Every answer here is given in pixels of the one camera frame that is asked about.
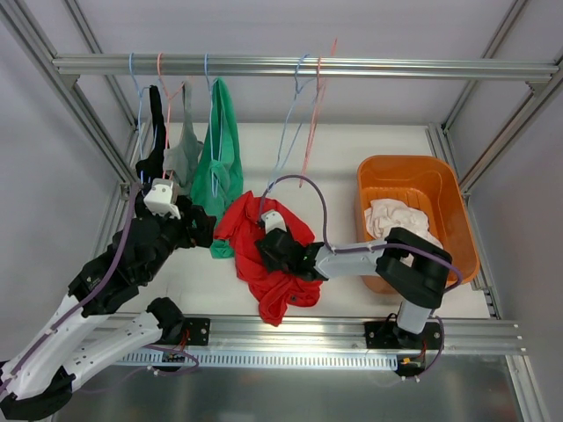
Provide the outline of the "red tank top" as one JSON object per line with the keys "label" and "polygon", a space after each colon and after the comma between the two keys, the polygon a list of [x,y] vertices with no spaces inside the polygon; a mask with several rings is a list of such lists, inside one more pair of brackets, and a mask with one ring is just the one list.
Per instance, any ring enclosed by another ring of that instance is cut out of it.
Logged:
{"label": "red tank top", "polygon": [[258,224],[259,206],[260,198],[252,192],[241,195],[225,212],[214,237],[226,241],[234,250],[237,277],[257,300],[262,321],[278,326],[288,306],[309,308],[317,304],[322,281],[307,281],[282,271],[267,270],[255,244],[265,236],[265,230]]}

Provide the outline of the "white tank top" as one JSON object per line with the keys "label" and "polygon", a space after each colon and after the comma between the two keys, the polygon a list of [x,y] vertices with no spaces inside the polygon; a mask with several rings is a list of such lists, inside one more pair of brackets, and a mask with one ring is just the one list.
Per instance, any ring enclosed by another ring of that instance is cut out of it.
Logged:
{"label": "white tank top", "polygon": [[430,232],[428,216],[403,201],[393,199],[372,200],[363,211],[366,231],[374,238],[388,236],[393,228],[413,232],[431,244],[442,248],[442,243]]}

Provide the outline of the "blue hanger of red top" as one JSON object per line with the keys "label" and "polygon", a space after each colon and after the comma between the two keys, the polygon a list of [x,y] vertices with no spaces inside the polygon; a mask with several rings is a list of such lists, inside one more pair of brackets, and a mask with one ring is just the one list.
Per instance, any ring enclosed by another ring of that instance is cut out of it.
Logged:
{"label": "blue hanger of red top", "polygon": [[286,114],[285,120],[283,122],[282,130],[281,130],[281,137],[280,137],[280,141],[279,141],[279,144],[278,144],[278,150],[277,150],[277,155],[276,155],[276,161],[275,161],[274,167],[271,170],[270,176],[269,176],[268,181],[267,181],[267,189],[269,189],[273,186],[273,183],[274,183],[274,180],[276,179],[276,176],[279,174],[279,172],[281,171],[281,169],[283,167],[284,160],[282,158],[282,152],[283,152],[285,137],[286,137],[286,133],[287,133],[287,129],[288,129],[289,118],[291,117],[292,113],[294,112],[296,104],[297,104],[297,100],[299,98],[299,95],[300,95],[301,91],[303,90],[303,85],[299,83],[299,76],[298,75],[299,75],[299,71],[300,71],[300,68],[301,68],[304,60],[306,58],[308,58],[309,56],[310,56],[309,54],[302,55],[298,59],[297,65],[295,66],[295,70],[294,70],[294,74],[293,74],[293,80],[294,80],[293,99],[292,99],[291,105],[289,107],[289,110]]}

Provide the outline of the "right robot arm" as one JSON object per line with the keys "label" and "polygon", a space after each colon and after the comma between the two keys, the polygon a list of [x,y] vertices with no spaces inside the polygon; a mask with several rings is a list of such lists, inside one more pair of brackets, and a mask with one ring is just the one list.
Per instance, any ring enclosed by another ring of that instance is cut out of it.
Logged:
{"label": "right robot arm", "polygon": [[302,245],[285,229],[271,229],[255,242],[265,268],[304,281],[327,281],[343,276],[377,276],[402,301],[386,336],[400,348],[421,348],[424,328],[447,291],[452,257],[440,247],[403,228],[385,239],[335,247],[320,242]]}

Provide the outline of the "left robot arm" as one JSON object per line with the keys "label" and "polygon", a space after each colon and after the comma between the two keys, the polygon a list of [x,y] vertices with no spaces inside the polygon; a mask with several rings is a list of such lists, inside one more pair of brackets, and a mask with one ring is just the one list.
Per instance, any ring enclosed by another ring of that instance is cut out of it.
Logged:
{"label": "left robot arm", "polygon": [[1,412],[8,420],[40,420],[58,412],[94,375],[152,344],[179,343],[187,323],[168,297],[158,297],[124,327],[86,346],[83,341],[154,280],[177,249],[208,248],[216,218],[190,200],[179,217],[129,206],[122,230],[86,263],[56,312],[16,357],[1,364]]}

